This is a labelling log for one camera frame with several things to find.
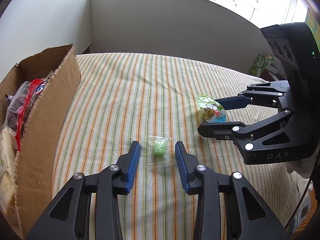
gray wall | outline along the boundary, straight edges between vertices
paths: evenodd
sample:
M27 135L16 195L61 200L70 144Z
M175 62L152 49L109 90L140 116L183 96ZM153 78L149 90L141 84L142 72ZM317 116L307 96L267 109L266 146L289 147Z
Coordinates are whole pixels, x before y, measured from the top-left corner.
M207 0L91 0L93 52L183 57L247 73L271 49L260 30Z
M48 47L92 42L90 0L12 0L0 18L0 82L15 63Z

striped fabric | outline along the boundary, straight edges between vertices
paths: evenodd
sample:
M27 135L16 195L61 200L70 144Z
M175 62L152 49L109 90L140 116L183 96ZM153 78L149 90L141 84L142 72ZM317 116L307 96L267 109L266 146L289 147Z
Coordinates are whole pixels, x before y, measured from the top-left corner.
M52 197L76 172L100 172L128 152L132 141L141 145L134 188L119 196L124 239L192 239L196 196L184 193L176 165L155 164L149 135L184 142L187 151L216 172L239 171L285 224L307 181L287 174L283 163L251 165L230 141L201 138L199 94L223 98L237 95L248 84L262 82L223 67L150 54L104 53L77 56L82 81L70 106L57 147ZM228 121L252 124L276 113L248 106L227 111ZM94 239L94 208L90 239ZM226 237L221 213L221 239Z

silver screw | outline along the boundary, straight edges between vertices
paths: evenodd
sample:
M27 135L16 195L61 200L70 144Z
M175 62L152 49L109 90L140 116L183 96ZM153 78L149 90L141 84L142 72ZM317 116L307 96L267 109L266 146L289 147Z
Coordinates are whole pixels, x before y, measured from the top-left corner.
M119 166L116 165L116 164L113 164L113 165L110 166L109 169L110 169L111 171L117 171L117 170L119 169Z
M204 165L202 165L202 164L199 164L198 166L197 166L197 170L199 170L199 171L204 171L206 169L206 166L204 166Z
M82 173L81 172L77 172L73 175L74 179L81 179L82 178Z
M253 149L253 144L252 143L247 143L244 147L247 151L250 151Z
M232 130L235 131L235 132L236 132L236 131L239 131L239 129L240 129L239 126L234 126L234 127L232 128Z
M242 174L240 172L235 172L233 174L233 177L236 178L236 179L241 179L242 178Z

